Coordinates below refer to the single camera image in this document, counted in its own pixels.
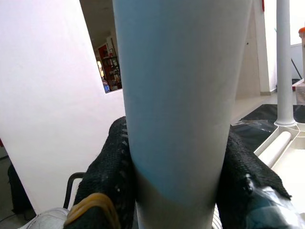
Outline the black metal chair frame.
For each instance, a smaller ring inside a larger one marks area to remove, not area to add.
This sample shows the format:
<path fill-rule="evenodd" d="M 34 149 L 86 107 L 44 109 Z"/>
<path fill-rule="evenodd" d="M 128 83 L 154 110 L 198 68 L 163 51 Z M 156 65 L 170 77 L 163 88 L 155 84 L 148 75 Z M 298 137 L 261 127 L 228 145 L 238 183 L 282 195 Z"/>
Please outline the black metal chair frame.
<path fill-rule="evenodd" d="M 72 186 L 73 183 L 76 179 L 83 179 L 85 172 L 76 172 L 73 173 L 67 182 L 67 187 L 66 187 L 66 193 L 65 193 L 65 199 L 63 203 L 63 208 L 67 209 L 69 206 L 70 198 L 71 198 L 71 191 L 72 191 Z"/>

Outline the cluttered dark shelf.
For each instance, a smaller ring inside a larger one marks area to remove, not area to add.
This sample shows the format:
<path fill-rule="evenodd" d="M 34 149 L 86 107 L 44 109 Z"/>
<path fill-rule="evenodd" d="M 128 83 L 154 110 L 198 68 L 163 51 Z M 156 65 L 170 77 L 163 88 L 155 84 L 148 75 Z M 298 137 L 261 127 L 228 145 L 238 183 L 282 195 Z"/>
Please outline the cluttered dark shelf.
<path fill-rule="evenodd" d="M 122 89 L 119 60 L 111 36 L 107 37 L 106 43 L 98 48 L 98 53 L 102 64 L 105 92 Z"/>

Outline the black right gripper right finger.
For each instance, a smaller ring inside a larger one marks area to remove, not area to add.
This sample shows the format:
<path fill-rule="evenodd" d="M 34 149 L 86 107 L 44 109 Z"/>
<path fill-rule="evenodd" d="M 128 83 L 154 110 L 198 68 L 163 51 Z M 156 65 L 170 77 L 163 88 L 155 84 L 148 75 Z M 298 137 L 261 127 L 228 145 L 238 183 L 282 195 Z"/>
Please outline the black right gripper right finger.
<path fill-rule="evenodd" d="M 223 229 L 303 229 L 281 178 L 229 132 L 216 204 Z"/>

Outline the white plastic table top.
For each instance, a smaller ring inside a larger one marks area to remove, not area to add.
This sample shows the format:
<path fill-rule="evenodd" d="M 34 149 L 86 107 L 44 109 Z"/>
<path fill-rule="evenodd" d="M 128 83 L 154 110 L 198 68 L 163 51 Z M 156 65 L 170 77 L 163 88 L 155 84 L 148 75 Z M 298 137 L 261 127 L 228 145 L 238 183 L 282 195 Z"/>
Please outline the white plastic table top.
<path fill-rule="evenodd" d="M 282 180 L 305 229 L 305 132 L 293 127 L 277 128 L 255 151 L 258 158 Z M 217 204 L 212 229 L 223 229 Z"/>

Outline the black tablecloth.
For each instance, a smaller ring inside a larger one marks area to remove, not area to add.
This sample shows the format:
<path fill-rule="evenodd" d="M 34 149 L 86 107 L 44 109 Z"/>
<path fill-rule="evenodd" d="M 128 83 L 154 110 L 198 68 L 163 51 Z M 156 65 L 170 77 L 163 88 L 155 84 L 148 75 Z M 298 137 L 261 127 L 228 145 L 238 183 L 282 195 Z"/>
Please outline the black tablecloth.
<path fill-rule="evenodd" d="M 277 105 L 263 104 L 232 124 L 231 129 L 255 151 L 276 129 Z"/>

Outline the white sneaker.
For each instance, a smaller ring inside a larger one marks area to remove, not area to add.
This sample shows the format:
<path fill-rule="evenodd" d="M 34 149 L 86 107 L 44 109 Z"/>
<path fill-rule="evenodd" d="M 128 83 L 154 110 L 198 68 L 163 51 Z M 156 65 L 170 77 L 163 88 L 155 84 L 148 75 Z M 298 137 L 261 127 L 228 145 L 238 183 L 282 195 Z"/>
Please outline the white sneaker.
<path fill-rule="evenodd" d="M 65 208 L 52 208 L 38 214 L 18 229 L 63 229 L 68 214 L 69 210 Z"/>

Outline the yellow rubber band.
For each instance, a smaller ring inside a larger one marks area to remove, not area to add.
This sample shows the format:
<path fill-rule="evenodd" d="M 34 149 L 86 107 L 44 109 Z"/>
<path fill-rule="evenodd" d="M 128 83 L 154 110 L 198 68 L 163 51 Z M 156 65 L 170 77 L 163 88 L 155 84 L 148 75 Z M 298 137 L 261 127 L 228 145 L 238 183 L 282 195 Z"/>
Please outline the yellow rubber band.
<path fill-rule="evenodd" d="M 103 193 L 90 194 L 78 204 L 74 205 L 64 222 L 64 226 L 70 225 L 93 207 L 99 207 L 102 209 L 106 219 L 110 223 L 111 229 L 121 229 L 119 216 L 114 204 L 112 200 Z"/>

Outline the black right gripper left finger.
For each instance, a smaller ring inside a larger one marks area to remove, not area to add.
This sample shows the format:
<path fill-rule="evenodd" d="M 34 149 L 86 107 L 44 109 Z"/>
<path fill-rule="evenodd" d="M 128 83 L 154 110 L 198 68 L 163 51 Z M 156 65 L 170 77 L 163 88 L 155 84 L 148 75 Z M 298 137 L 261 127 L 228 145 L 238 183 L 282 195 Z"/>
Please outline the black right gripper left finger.
<path fill-rule="evenodd" d="M 136 175 L 124 116 L 111 125 L 101 153 L 89 165 L 79 184 L 73 205 L 93 193 L 107 195 L 118 213 L 121 229 L 132 229 Z M 111 226 L 102 209 L 93 207 L 68 225 L 68 229 L 111 229 Z"/>

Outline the white plastic table leg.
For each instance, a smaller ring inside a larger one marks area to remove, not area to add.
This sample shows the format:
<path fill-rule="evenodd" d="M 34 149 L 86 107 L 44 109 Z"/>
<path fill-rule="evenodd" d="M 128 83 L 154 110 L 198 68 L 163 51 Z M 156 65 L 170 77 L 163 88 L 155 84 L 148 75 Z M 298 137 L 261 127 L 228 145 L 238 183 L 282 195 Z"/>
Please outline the white plastic table leg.
<path fill-rule="evenodd" d="M 211 229 L 253 0 L 113 0 L 139 229 Z"/>
<path fill-rule="evenodd" d="M 290 55 L 290 0 L 276 0 L 277 120 L 278 126 L 294 126 Z"/>

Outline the mop with teal head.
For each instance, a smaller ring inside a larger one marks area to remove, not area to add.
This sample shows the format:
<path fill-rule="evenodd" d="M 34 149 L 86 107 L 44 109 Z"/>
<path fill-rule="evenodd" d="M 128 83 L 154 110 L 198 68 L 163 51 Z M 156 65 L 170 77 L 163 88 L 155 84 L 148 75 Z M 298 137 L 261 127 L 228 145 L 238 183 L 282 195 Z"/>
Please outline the mop with teal head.
<path fill-rule="evenodd" d="M 298 70 L 298 68 L 297 68 L 297 66 L 296 66 L 296 64 L 295 64 L 295 62 L 294 62 L 294 60 L 292 58 L 291 58 L 291 62 L 293 64 L 293 66 L 294 66 L 294 69 L 297 72 L 298 77 L 302 80 L 302 76 L 301 76 L 301 74 L 300 74 L 300 72 L 299 72 L 299 70 Z"/>

